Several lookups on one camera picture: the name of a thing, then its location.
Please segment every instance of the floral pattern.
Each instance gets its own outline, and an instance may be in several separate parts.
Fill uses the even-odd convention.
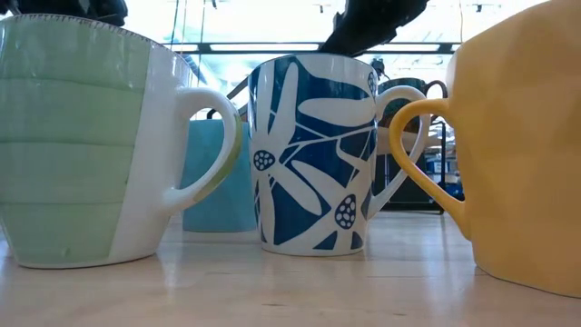
[[[373,72],[369,73],[367,77],[367,85],[369,85],[369,90],[371,91],[371,94],[375,94],[378,90],[378,84],[376,81],[377,78],[375,78]]]
[[[376,83],[373,73],[372,83]],[[377,134],[371,93],[312,74],[296,56],[249,80],[252,182],[265,243],[316,250],[363,245]]]

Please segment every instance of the mug handle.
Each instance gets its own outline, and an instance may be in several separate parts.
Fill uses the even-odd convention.
[[[203,108],[215,109],[222,116],[224,141],[218,158],[199,180],[186,188],[172,188],[164,194],[165,208],[173,213],[195,205],[218,187],[232,170],[242,147],[240,116],[224,95],[207,88],[181,88],[176,105],[180,119],[187,121]]]
[[[390,89],[384,91],[376,98],[376,117],[380,120],[383,117],[383,111],[390,102],[396,99],[408,99],[412,102],[417,100],[425,100],[426,96],[420,92],[420,90],[411,86],[394,86]],[[424,152],[426,147],[426,141],[428,140],[429,131],[429,114],[423,114],[419,118],[419,132],[418,138],[411,149],[410,157],[415,163],[419,156]],[[391,196],[399,189],[401,184],[406,180],[406,173],[400,170],[396,176],[391,180],[381,193],[376,196],[371,197],[369,203],[369,214],[368,217],[373,217],[381,208],[389,201]]]
[[[453,198],[442,190],[434,181],[429,179],[411,160],[403,148],[401,135],[406,124],[415,116],[423,114],[437,114],[446,119],[449,116],[447,99],[422,100],[413,102],[401,108],[391,120],[389,126],[389,148],[391,154],[401,169],[409,174],[426,193],[434,198],[456,221],[462,235],[470,240],[469,221],[464,214],[465,203]]]
[[[429,82],[428,84],[426,84],[426,86],[424,86],[425,92],[424,94],[426,94],[426,96],[428,96],[428,91],[430,88],[432,88],[432,86],[439,86],[440,89],[442,89],[442,98],[444,99],[448,99],[448,88],[446,87],[446,84],[444,84],[444,82],[439,81],[439,80],[434,80]],[[434,123],[434,121],[438,118],[439,116],[437,114],[434,114],[432,116],[432,123]]]

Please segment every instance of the mug base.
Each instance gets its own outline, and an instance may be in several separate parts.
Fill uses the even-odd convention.
[[[130,263],[133,261],[148,258],[154,254],[155,254],[155,252],[149,253],[146,255],[136,255],[134,257],[128,257],[128,258],[122,258],[122,259],[107,258],[104,260],[95,260],[95,261],[86,262],[86,263],[64,263],[64,264],[25,263],[25,262],[19,262],[18,260],[16,260],[16,258],[14,258],[14,257],[13,258],[15,259],[16,263],[18,263],[18,265],[21,267],[30,268],[30,269],[57,270],[57,269],[91,268],[91,267],[113,265],[113,264],[119,264],[119,263]]]
[[[246,232],[254,232],[256,231],[256,226],[254,227],[241,227],[241,228],[203,228],[203,227],[192,227],[192,226],[183,226],[184,232],[193,232],[193,233],[246,233]]]
[[[292,255],[292,256],[308,256],[308,257],[331,257],[331,256],[342,256],[351,255],[361,252],[365,248],[361,246],[359,249],[353,249],[348,251],[334,251],[334,250],[308,250],[304,251],[302,249],[286,249],[284,247],[262,243],[262,250],[269,253]]]
[[[501,282],[510,282],[510,283],[513,283],[513,284],[518,285],[518,286],[524,286],[524,287],[527,287],[527,288],[530,288],[533,290],[537,290],[537,291],[541,291],[541,292],[547,292],[550,294],[554,294],[554,295],[558,295],[558,296],[565,296],[565,297],[574,298],[574,299],[581,299],[581,292],[579,291],[578,287],[577,288],[575,288],[575,287],[567,288],[568,285],[558,285],[560,287],[557,287],[555,285],[549,286],[547,284],[542,284],[543,281],[552,280],[551,278],[540,279],[539,282],[537,282],[537,283],[528,282],[522,278],[521,279],[510,278],[510,277],[507,277],[507,276],[502,275],[502,274],[496,274],[495,272],[490,272],[489,269],[480,265],[477,260],[475,260],[475,264],[478,267],[478,269],[480,269],[481,271],[483,271],[484,273],[486,273],[490,277],[495,278]]]

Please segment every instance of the white mug handle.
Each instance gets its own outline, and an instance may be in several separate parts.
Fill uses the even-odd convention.
[[[426,96],[421,93],[418,89],[411,86],[395,86],[380,94],[376,98],[376,116],[380,120],[383,117],[383,111],[385,107],[396,99],[408,99],[410,101],[424,100]],[[419,117],[419,133],[414,147],[411,149],[409,154],[409,159],[412,162],[416,162],[419,156],[424,152],[426,147],[426,141],[428,140],[428,131],[430,125],[429,114],[423,114]],[[406,180],[408,175],[403,171],[399,170],[396,176],[391,180],[381,193],[376,196],[371,197],[369,203],[369,217],[373,217],[381,208],[389,201],[391,196],[399,189],[401,184]]]
[[[173,213],[195,205],[218,187],[232,170],[242,147],[240,116],[224,95],[207,88],[181,88],[176,105],[180,118],[188,121],[201,109],[215,109],[222,116],[224,141],[218,158],[199,180],[181,190],[172,188],[165,192],[164,207]]]

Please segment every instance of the yellow mug handle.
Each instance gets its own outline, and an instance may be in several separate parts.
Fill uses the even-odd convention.
[[[419,187],[433,197],[454,218],[464,237],[470,240],[469,221],[464,214],[465,203],[453,198],[429,179],[424,172],[411,162],[404,150],[401,142],[403,129],[412,118],[422,114],[436,114],[446,119],[448,115],[448,100],[419,100],[401,108],[389,125],[389,148],[391,149],[391,154],[401,169],[408,173],[409,177]]]

